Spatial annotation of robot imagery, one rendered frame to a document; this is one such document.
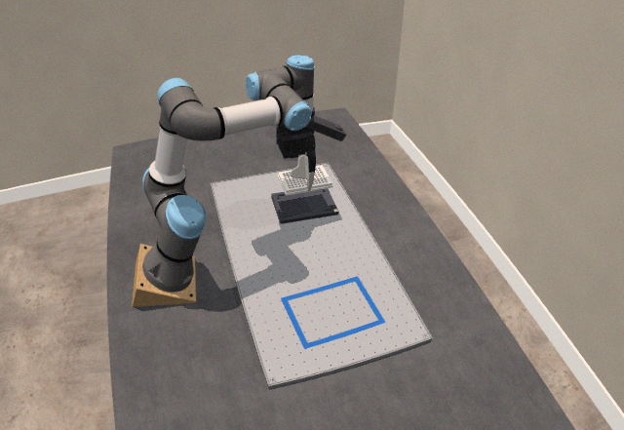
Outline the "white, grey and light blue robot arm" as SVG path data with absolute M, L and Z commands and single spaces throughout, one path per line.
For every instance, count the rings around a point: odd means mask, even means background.
M 161 227 L 157 243 L 142 265 L 145 278 L 154 287 L 174 293 L 190 285 L 192 256 L 205 227 L 204 207 L 184 190 L 187 141 L 217 140 L 281 125 L 292 131 L 305 127 L 343 141 L 346 133 L 339 125 L 315 115 L 311 118 L 313 87 L 314 60 L 307 56 L 292 56 L 286 66 L 248 75 L 246 90 L 251 100 L 258 100 L 254 102 L 207 108 L 183 79 L 170 79 L 160 87 L 156 163 L 142 179 L 144 193 Z

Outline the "blue tape outline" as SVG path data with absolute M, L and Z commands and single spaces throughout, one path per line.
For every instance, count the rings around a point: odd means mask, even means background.
M 364 295 L 365 299 L 367 300 L 368 304 L 370 305 L 370 308 L 372 309 L 372 311 L 375 314 L 375 316 L 378 319 L 378 321 L 375 321 L 375 322 L 372 322 L 372 323 L 360 326 L 358 328 L 355 328 L 355 329 L 352 329 L 352 330 L 349 330 L 349 331 L 346 331 L 346 332 L 341 332 L 341 333 L 338 333 L 338 334 L 335 334 L 335 335 L 332 335 L 332 336 L 329 336 L 329 337 L 325 337 L 325 338 L 322 338 L 322 339 L 319 339 L 319 340 L 312 341 L 312 342 L 308 343 L 306 338 L 305 338 L 305 336 L 304 336 L 304 334 L 303 334 L 303 332 L 302 332 L 302 330 L 301 330 L 301 328 L 300 328 L 300 326 L 299 326 L 299 324 L 298 324 L 298 322 L 297 322 L 297 320 L 296 320 L 296 317 L 293 314 L 293 311 L 292 311 L 292 309 L 291 309 L 291 307 L 289 305 L 288 300 L 299 298 L 299 297 L 302 297 L 302 296 L 306 296 L 306 295 L 309 295 L 309 294 L 312 294 L 312 293 L 318 293 L 318 292 L 321 292 L 321 291 L 332 289 L 332 288 L 335 288 L 335 287 L 338 287 L 338 286 L 342 286 L 342 285 L 345 285 L 345 284 L 348 284 L 348 283 L 352 283 L 352 282 L 356 282 L 356 284 L 358 285 L 359 289 L 361 290 L 362 294 Z M 317 289 L 306 291 L 306 292 L 303 292 L 303 293 L 296 293 L 296 294 L 293 294 L 293 295 L 282 297 L 282 302 L 283 302 L 283 304 L 284 304 L 284 306 L 285 306 L 285 308 L 287 310 L 287 313 L 288 313 L 288 315 L 289 315 L 289 317 L 290 317 L 290 319 L 292 321 L 293 327 L 294 327 L 294 329 L 295 329 L 295 331 L 296 331 L 296 333 L 297 333 L 297 335 L 298 335 L 298 337 L 299 337 L 299 339 L 301 341 L 301 344 L 302 344 L 304 349 L 307 349 L 307 348 L 310 348 L 310 347 L 313 347 L 313 346 L 316 346 L 316 345 L 320 345 L 320 344 L 323 344 L 323 343 L 326 343 L 326 342 L 329 342 L 329 341 L 332 341 L 332 340 L 336 340 L 336 339 L 345 337 L 347 335 L 350 335 L 350 334 L 353 334 L 353 333 L 356 333 L 356 332 L 361 332 L 361 331 L 367 330 L 369 328 L 372 328 L 372 327 L 375 327 L 375 326 L 378 326 L 378 325 L 386 323 L 384 321 L 383 317 L 381 316 L 380 312 L 378 311 L 377 307 L 373 303 L 370 295 L 366 291 L 365 287 L 363 286 L 363 284 L 360 281 L 358 276 L 350 278 L 350 279 L 347 279 L 347 280 L 343 280 L 343 281 L 340 281 L 340 282 L 337 282 L 337 283 L 333 283 L 333 284 L 330 284 L 330 285 L 326 285 L 326 286 L 323 286 L 323 287 L 320 287 L 320 288 L 317 288 Z

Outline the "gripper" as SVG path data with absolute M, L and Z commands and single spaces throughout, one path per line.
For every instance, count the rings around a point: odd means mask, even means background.
M 307 190 L 310 191 L 316 170 L 315 137 L 313 135 L 315 132 L 305 127 L 299 131 L 291 131 L 285 125 L 276 127 L 276 132 L 277 144 L 279 143 L 283 159 L 297 161 L 297 167 L 291 170 L 291 176 L 306 178 Z M 305 155 L 306 152 L 307 156 Z

